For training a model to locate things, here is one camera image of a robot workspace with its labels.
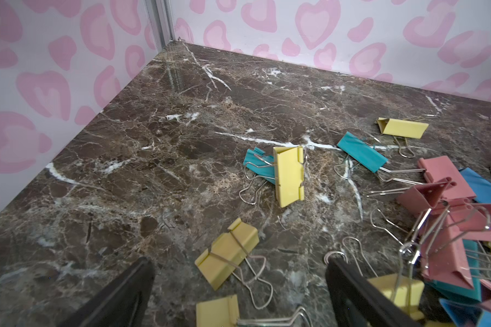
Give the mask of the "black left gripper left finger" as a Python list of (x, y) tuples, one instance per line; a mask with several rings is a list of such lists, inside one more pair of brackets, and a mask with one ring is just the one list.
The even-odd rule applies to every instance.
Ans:
[(60, 326), (141, 326), (155, 279), (146, 257), (136, 260)]

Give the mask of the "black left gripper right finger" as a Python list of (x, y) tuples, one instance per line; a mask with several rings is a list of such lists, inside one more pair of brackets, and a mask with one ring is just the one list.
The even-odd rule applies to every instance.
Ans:
[(338, 326), (419, 326), (343, 259), (332, 258), (325, 273)]

